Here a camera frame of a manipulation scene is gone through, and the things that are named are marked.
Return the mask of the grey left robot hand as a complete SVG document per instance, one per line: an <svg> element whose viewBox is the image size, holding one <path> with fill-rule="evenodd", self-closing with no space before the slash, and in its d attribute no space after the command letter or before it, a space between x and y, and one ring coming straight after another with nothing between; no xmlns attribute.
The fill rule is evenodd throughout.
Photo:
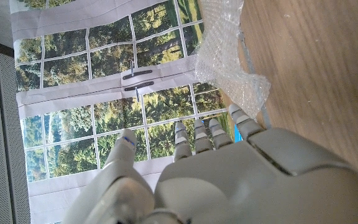
<svg viewBox="0 0 358 224"><path fill-rule="evenodd" d="M229 106L242 140L212 119L195 122L195 148L175 126L173 162L151 188L134 169L136 136L121 132L102 171L64 223L358 223L358 172L326 148L264 129Z"/></svg>

